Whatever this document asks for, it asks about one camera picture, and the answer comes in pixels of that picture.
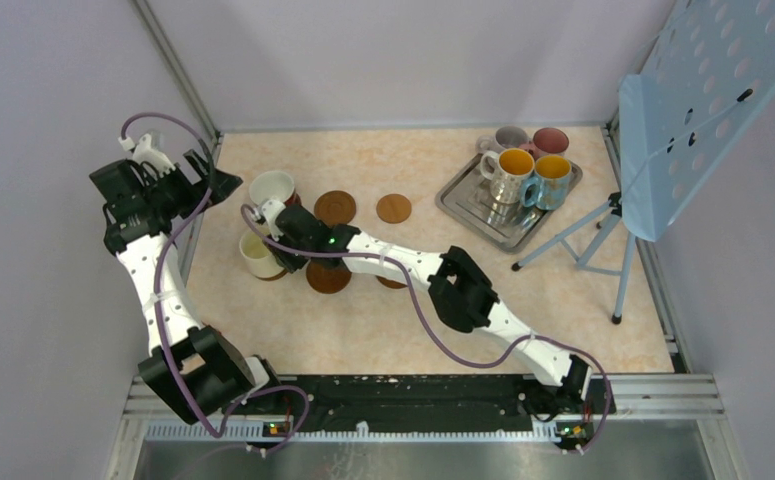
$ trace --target brown coaster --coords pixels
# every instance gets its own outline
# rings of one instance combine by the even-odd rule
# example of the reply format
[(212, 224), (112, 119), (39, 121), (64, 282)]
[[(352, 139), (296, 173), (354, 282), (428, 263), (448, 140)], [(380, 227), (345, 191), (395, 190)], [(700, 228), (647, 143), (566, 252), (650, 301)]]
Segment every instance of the brown coaster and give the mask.
[(402, 223), (411, 216), (411, 201), (404, 195), (391, 193), (381, 197), (375, 211), (378, 218), (387, 223)]
[(400, 288), (407, 287), (407, 285), (405, 285), (404, 283), (394, 282), (393, 280), (388, 280), (384, 277), (379, 277), (378, 275), (376, 275), (375, 278), (378, 279), (378, 282), (381, 283), (381, 285), (384, 285), (387, 288), (393, 288), (398, 290)]
[(349, 223), (355, 218), (357, 206), (355, 199), (342, 190), (328, 192), (316, 201), (313, 214), (329, 227), (338, 223)]
[(281, 270), (281, 273), (279, 273), (278, 275), (275, 275), (274, 277), (269, 277), (269, 278), (255, 277), (255, 278), (257, 278), (258, 280), (263, 280), (264, 282), (274, 282), (275, 280), (279, 280), (284, 275), (287, 275), (287, 270)]
[(346, 288), (352, 278), (352, 272), (348, 271), (345, 266), (341, 265), (333, 270), (328, 270), (313, 261), (308, 263), (305, 274), (311, 288), (326, 294), (337, 293)]

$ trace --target beige marble surface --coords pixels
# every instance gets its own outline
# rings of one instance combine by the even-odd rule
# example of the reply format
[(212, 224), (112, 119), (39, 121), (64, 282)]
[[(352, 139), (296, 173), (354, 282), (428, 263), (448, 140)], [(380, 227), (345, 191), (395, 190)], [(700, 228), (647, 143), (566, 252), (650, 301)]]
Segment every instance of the beige marble surface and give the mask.
[[(566, 128), (567, 156), (584, 178), (522, 252), (523, 255), (569, 226), (615, 190), (598, 127)], [(500, 252), (440, 211), (434, 196), (474, 155), (475, 139), (491, 129), (434, 129), (290, 132), (226, 135), (219, 162), (245, 184), (205, 215), (188, 290), (200, 319), (219, 329), (243, 354), (260, 354), (279, 373), (434, 374), (476, 372), (454, 363), (426, 336), (406, 290), (381, 286), (375, 277), (355, 275), (340, 293), (323, 295), (307, 284), (304, 271), (262, 282), (245, 270), (237, 240), (247, 228), (239, 214), (247, 186), (272, 169), (291, 173), (303, 204), (312, 209), (329, 190), (345, 190), (357, 201), (351, 224), (386, 241), (430, 252), (450, 245), (466, 249), (493, 288), (526, 324), (595, 355), (610, 372), (672, 371), (663, 333), (640, 258), (635, 257), (624, 319), (609, 321), (618, 280), (577, 271), (561, 246), (519, 273), (510, 265), (522, 255)], [(413, 203), (404, 223), (390, 225), (375, 212), (379, 198), (401, 193)], [(571, 237), (582, 251), (596, 233), (585, 227)], [(618, 227), (593, 265), (619, 269), (625, 230)], [(501, 347), (479, 334), (461, 334), (437, 318), (421, 296), (437, 334), (459, 355), (491, 361)], [(524, 373), (509, 359), (486, 373)]]

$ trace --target metal floor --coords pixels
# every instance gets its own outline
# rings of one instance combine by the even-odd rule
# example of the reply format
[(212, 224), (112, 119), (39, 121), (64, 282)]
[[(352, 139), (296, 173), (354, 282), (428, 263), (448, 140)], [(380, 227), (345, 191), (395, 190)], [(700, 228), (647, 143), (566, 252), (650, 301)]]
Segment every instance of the metal floor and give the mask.
[[(695, 421), (609, 423), (586, 456), (541, 453), (514, 443), (294, 443), (261, 460), (228, 450), (183, 480), (712, 479)], [(135, 480), (170, 479), (216, 442), (146, 442)]]

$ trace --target tripod leg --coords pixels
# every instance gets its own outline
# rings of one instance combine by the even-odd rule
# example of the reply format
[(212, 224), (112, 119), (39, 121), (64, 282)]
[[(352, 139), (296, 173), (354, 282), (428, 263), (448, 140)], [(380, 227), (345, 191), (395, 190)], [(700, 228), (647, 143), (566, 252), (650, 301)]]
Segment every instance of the tripod leg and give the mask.
[(584, 267), (587, 265), (587, 262), (593, 258), (593, 254), (596, 253), (596, 250), (598, 250), (600, 246), (602, 246), (602, 242), (608, 238), (608, 235), (611, 234), (611, 232), (614, 230), (614, 227), (616, 227), (619, 222), (620, 217), (614, 215), (613, 213), (610, 213), (607, 217), (603, 218), (602, 221), (599, 222), (599, 224), (602, 225), (602, 229), (599, 230), (595, 237), (593, 237), (590, 245), (587, 246), (587, 249), (584, 250), (584, 253), (582, 253), (578, 258), (576, 265), (579, 267)]
[(623, 321), (623, 302), (625, 301), (625, 291), (628, 288), (628, 275), (631, 273), (631, 261), (634, 259), (634, 241), (637, 237), (628, 232), (626, 240), (626, 254), (623, 258), (623, 269), (620, 272), (620, 288), (617, 290), (617, 304), (614, 306), (614, 316), (611, 317), (611, 323), (619, 325)]
[(579, 228), (587, 225), (594, 218), (598, 217), (599, 215), (602, 215), (602, 212), (604, 212), (608, 208), (610, 208), (609, 202), (603, 203), (602, 205), (597, 207), (596, 210), (593, 210), (592, 212), (588, 213), (587, 215), (584, 216), (584, 218), (582, 218), (581, 220), (575, 222), (574, 224), (570, 225), (568, 228), (562, 230), (561, 233), (559, 233), (559, 234), (555, 235), (554, 237), (552, 237), (551, 240), (549, 240), (548, 242), (546, 242), (543, 245), (541, 245), (540, 247), (538, 247), (537, 250), (529, 253), (525, 258), (523, 258), (519, 262), (516, 262), (513, 265), (511, 265), (511, 270), (513, 270), (515, 272), (519, 271), (520, 268), (526, 266), (528, 264), (528, 262), (530, 262), (530, 261), (534, 260), (535, 258), (539, 257), (540, 255), (542, 255), (543, 252), (545, 252), (546, 250), (549, 250), (550, 248), (552, 248), (552, 246), (554, 246), (556, 243), (558, 243), (561, 240), (567, 238), (567, 236), (569, 236), (571, 233), (573, 233), (574, 231), (578, 230)]

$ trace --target mug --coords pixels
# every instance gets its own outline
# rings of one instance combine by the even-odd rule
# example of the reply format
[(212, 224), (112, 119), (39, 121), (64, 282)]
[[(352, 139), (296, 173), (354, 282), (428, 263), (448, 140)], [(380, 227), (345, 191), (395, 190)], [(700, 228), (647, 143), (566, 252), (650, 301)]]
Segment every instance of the mug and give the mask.
[(288, 207), (294, 203), (302, 204), (302, 199), (296, 193), (296, 182), (293, 181), (293, 177), (281, 170), (272, 170), (258, 175), (249, 185), (249, 198), (258, 206), (270, 198), (279, 200)]
[(560, 155), (542, 157), (537, 160), (534, 176), (520, 188), (520, 202), (524, 207), (537, 206), (541, 210), (559, 208), (567, 198), (572, 177), (569, 160)]
[(475, 151), (484, 153), (494, 151), (502, 153), (509, 148), (517, 148), (531, 141), (525, 130), (519, 127), (502, 127), (496, 130), (496, 135), (482, 135), (475, 141)]
[(534, 157), (525, 150), (509, 148), (502, 153), (485, 152), (479, 163), (481, 175), (490, 180), (493, 200), (516, 203), (520, 199), (520, 187), (534, 171)]
[(561, 155), (566, 153), (570, 146), (567, 134), (557, 128), (546, 127), (534, 132), (534, 139), (528, 146), (528, 151), (535, 159), (546, 155)]
[[(258, 226), (260, 233), (269, 235), (269, 229), (263, 225)], [(287, 270), (275, 261), (275, 255), (269, 251), (263, 240), (251, 230), (240, 237), (240, 255), (246, 261), (246, 270), (255, 277), (266, 280), (278, 280)]]

